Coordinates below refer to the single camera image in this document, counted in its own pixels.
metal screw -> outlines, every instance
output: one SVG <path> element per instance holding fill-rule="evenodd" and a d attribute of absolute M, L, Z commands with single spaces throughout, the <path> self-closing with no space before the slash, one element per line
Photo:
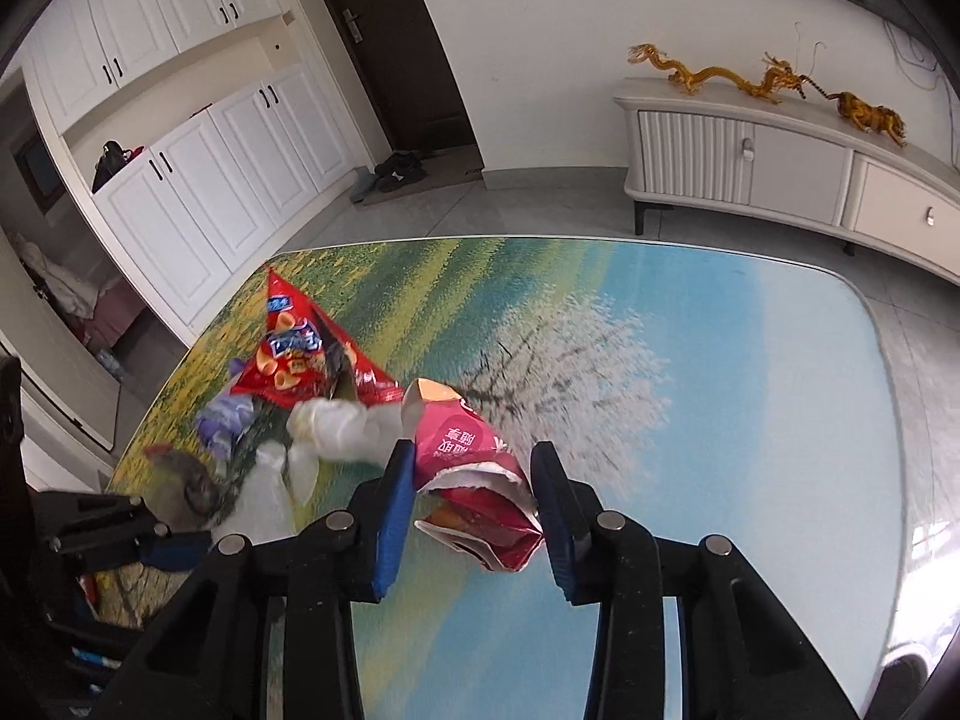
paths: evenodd
<path fill-rule="evenodd" d="M 231 533 L 229 536 L 224 536 L 220 539 L 217 544 L 217 549 L 219 549 L 223 555 L 236 555 L 238 552 L 243 552 L 246 546 L 247 543 L 244 541 L 243 536 L 240 536 L 238 533 Z"/>
<path fill-rule="evenodd" d="M 604 530 L 618 531 L 627 524 L 627 518 L 620 512 L 600 512 L 597 514 L 597 525 Z"/>
<path fill-rule="evenodd" d="M 331 531 L 346 531 L 353 525 L 353 514 L 350 512 L 330 512 L 326 516 L 326 526 Z"/>
<path fill-rule="evenodd" d="M 733 543 L 726 536 L 707 536 L 707 550 L 714 555 L 726 557 L 733 552 Z"/>

dark brown door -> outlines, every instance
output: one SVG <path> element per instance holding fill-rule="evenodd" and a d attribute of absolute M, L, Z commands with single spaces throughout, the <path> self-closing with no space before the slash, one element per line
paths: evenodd
<path fill-rule="evenodd" d="M 391 146 L 476 143 L 424 0 L 326 0 Z"/>

table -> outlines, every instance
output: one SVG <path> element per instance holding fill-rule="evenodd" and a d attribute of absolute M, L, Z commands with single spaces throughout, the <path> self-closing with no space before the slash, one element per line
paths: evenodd
<path fill-rule="evenodd" d="M 841 278 L 696 247 L 552 238 L 349 245 L 272 266 L 401 381 L 459 386 L 518 456 L 553 440 L 572 478 L 655 535 L 726 533 L 863 709 L 894 610 L 904 498 L 877 332 Z M 157 397 L 112 490 L 149 488 L 143 450 L 155 442 L 209 461 L 193 415 L 263 322 L 260 272 Z M 523 365 L 504 362 L 517 355 Z M 285 439 L 284 416 L 261 418 L 251 445 Z M 296 525 L 373 475 L 323 464 Z M 113 579 L 104 615 L 127 623 L 181 580 L 142 567 Z M 520 574 L 493 575 L 411 531 L 388 598 L 354 616 L 373 720 L 583 714 L 597 611 L 565 603 L 544 550 Z M 678 646 L 671 632 L 668 717 L 680 716 Z"/>

pink paper packaging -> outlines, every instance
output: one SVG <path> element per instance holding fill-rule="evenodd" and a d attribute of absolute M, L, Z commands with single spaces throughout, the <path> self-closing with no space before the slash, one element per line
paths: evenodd
<path fill-rule="evenodd" d="M 544 540 L 536 500 L 517 458 L 449 386 L 418 379 L 401 409 L 416 444 L 414 484 L 443 503 L 414 524 L 491 571 L 520 571 Z"/>

golden dragon sculpture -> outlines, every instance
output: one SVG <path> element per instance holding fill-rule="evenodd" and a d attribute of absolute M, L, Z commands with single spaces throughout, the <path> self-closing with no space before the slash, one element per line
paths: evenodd
<path fill-rule="evenodd" d="M 733 81 L 737 88 L 751 97 L 770 100 L 770 103 L 779 103 L 774 93 L 781 89 L 792 89 L 806 99 L 806 95 L 803 93 L 805 78 L 797 76 L 789 62 L 776 59 L 771 55 L 763 55 L 763 61 L 767 64 L 767 71 L 763 74 L 763 80 L 759 84 L 750 83 L 732 70 L 716 66 L 704 68 L 699 73 L 690 73 L 690 70 L 682 62 L 668 58 L 653 43 L 633 46 L 627 56 L 627 61 L 632 65 L 649 61 L 658 70 L 672 70 L 673 73 L 670 74 L 669 80 L 683 86 L 688 95 L 697 94 L 704 81 L 719 76 L 722 79 Z"/>
<path fill-rule="evenodd" d="M 837 92 L 828 95 L 810 76 L 800 76 L 803 83 L 808 83 L 827 100 L 837 101 L 837 113 L 847 119 L 861 132 L 872 129 L 874 132 L 885 132 L 893 142 L 903 148 L 906 146 L 906 124 L 901 115 L 892 108 L 882 105 L 864 103 L 853 92 Z"/>

